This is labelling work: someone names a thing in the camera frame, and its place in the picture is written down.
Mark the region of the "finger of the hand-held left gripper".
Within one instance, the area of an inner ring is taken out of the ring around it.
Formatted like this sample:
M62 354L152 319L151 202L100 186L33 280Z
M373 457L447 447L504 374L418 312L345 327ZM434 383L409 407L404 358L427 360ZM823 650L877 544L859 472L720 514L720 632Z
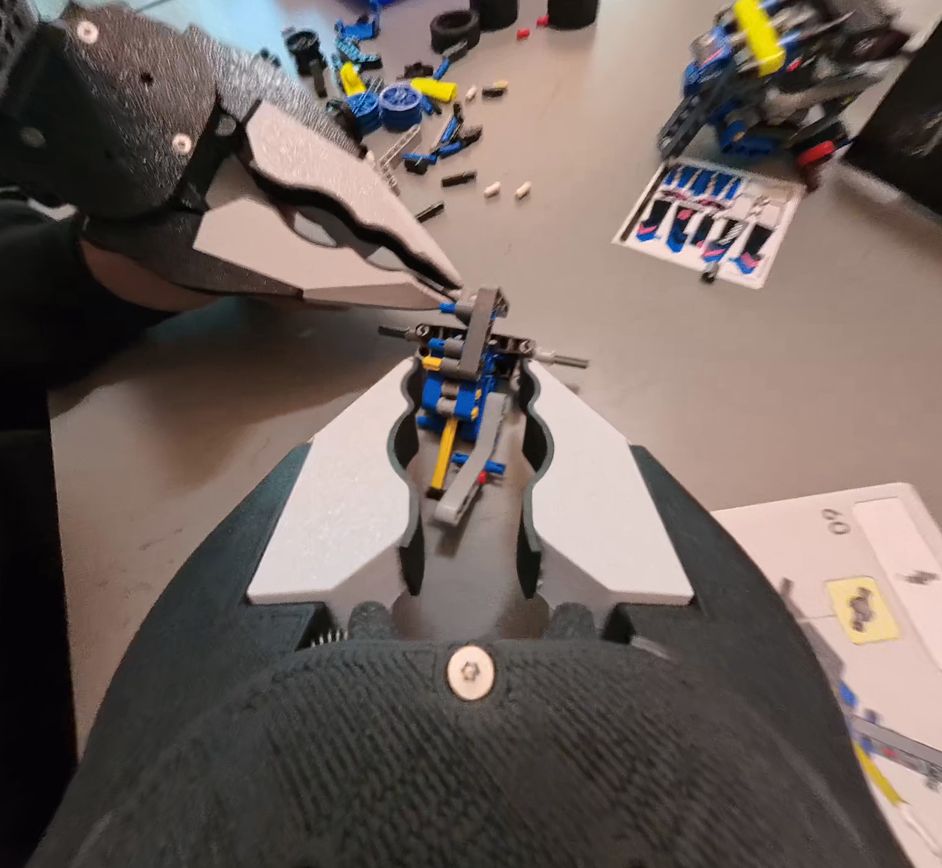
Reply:
M358 241L391 251L421 282L463 279L428 231L365 160L268 102L245 122L253 178L272 199L336 218Z
M300 291L320 306L436 309L453 292L453 265L382 184L353 206L276 203L250 182L214 186L194 249Z

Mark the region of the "partly built lego buggy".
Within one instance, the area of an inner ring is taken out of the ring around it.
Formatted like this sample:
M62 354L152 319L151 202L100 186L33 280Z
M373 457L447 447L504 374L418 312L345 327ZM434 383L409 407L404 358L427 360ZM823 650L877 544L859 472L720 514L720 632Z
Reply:
M730 158L788 156L808 191L852 138L845 111L912 38L887 0L736 0L690 45L662 161L704 129Z

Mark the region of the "blue grey lego sub-assembly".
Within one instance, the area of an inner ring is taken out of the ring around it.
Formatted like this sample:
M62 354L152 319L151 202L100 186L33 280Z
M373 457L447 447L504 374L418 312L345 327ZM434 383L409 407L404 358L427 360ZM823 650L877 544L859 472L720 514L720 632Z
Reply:
M524 365L534 360L579 370L590 366L585 358L543 348L532 338L497 332L496 322L509 309L501 289L482 287L440 305L441 315L456 324L378 328L380 335L417 349L414 420L418 430L437 438L426 496L435 502L432 519L442 527L459 526L488 478L505 473L494 453L512 405L512 382Z

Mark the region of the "lego sticker sheet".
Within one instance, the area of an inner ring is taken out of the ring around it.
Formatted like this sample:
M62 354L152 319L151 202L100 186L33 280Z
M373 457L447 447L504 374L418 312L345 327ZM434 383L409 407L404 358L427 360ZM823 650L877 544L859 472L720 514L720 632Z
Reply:
M694 271L722 262L719 281L765 287L805 186L714 161L662 162L611 243Z

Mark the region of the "pile of loose lego pieces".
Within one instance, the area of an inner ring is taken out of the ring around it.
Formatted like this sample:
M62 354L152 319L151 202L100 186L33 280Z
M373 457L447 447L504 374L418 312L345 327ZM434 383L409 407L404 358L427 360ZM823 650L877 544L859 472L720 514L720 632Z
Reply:
M405 135L403 140L394 144L389 153L383 156L378 167L372 167L386 183L386 175L394 167L394 156L399 150L404 150L406 168L425 170L479 142L482 127L466 120L465 104L459 97L457 86L442 77L467 50L469 49L464 42L449 48L440 54L440 66L433 74L410 73L378 93L362 87L356 91L346 87L346 98L339 103L339 107L349 111L355 135L370 133L372 130L367 126L370 121L390 132ZM448 104L452 112L445 117L445 128L427 153L410 153L409 149L413 145L411 137L421 136L423 108L427 101Z

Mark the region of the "person's left hand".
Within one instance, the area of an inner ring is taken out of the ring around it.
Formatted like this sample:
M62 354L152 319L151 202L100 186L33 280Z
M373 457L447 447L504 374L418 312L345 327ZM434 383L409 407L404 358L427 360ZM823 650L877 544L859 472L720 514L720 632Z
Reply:
M176 285L120 253L84 240L78 249L92 277L112 295L135 306L179 313L204 309L221 298Z

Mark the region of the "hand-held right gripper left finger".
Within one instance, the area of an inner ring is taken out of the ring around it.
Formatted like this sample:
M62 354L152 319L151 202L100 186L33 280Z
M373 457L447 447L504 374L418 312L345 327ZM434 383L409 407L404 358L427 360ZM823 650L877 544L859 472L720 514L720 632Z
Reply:
M421 371L397 364L311 440L247 588L254 605L394 605L425 575L419 450Z

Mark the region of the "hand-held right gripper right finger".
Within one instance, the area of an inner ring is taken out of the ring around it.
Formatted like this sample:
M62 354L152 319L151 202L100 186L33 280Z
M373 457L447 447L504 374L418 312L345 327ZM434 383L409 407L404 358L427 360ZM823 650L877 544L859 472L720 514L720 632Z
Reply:
M523 364L519 401L533 472L517 536L524 596L594 615L689 605L693 587L628 438L535 361Z

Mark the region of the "lego instruction booklet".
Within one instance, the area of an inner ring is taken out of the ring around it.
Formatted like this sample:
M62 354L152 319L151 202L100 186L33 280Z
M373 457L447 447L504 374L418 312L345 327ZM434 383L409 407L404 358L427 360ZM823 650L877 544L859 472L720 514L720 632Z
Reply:
M865 782L907 858L940 866L939 525L903 483L715 517L805 632Z

